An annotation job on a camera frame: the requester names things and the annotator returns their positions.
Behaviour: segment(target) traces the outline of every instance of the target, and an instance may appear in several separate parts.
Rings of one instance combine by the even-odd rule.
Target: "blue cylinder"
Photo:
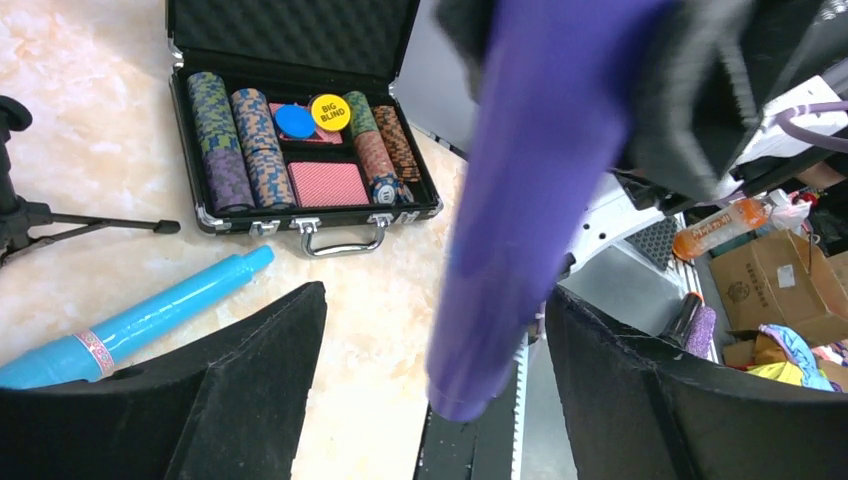
[[[267,245],[231,255],[91,330],[30,350],[0,368],[0,387],[36,388],[108,376],[116,364],[244,286],[273,260]]]

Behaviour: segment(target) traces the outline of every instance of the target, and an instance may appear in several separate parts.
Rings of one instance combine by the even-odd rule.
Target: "case lid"
[[[419,0],[167,0],[168,36],[205,50],[378,77],[400,72]]]

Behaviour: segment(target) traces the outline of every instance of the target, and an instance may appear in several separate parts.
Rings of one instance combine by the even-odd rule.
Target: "open case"
[[[403,110],[392,94],[418,9],[417,0],[168,0],[167,29],[177,58],[171,92],[180,128],[197,224],[214,235],[264,236],[281,229],[302,235],[312,257],[370,251],[385,229],[434,217],[442,202]],[[269,104],[306,106],[320,94],[365,94],[370,107],[394,107],[415,162],[419,180],[406,183],[411,202],[367,205],[294,206],[284,210],[247,208],[215,213],[204,170],[187,79],[212,72],[223,79],[227,96],[243,88],[261,91]],[[293,162],[355,163],[366,182],[350,126],[339,144],[278,143],[286,166]],[[375,225],[370,244],[313,249],[318,227]]]

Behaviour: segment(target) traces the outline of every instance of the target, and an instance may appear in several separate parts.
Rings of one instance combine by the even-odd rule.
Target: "black tripod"
[[[12,178],[9,176],[12,162],[9,158],[9,152],[6,150],[6,142],[11,138],[10,132],[22,132],[31,124],[32,115],[26,107],[11,98],[0,96],[0,140],[2,140],[0,142],[0,252],[2,252],[0,253],[0,267],[21,255],[52,245],[59,240],[106,227],[140,228],[163,234],[180,231],[179,222],[173,220],[138,222],[116,218],[66,215],[51,212],[50,206],[46,203],[28,202],[17,196],[15,187],[12,185]],[[30,228],[52,223],[69,223],[82,226],[56,235],[37,238],[29,236]]]

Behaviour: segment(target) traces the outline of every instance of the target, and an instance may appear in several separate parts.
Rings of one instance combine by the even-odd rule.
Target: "plastic bottle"
[[[672,251],[681,260],[692,260],[739,235],[756,230],[769,221],[774,206],[789,205],[783,190],[775,190],[765,199],[744,198],[714,213],[674,237]]]

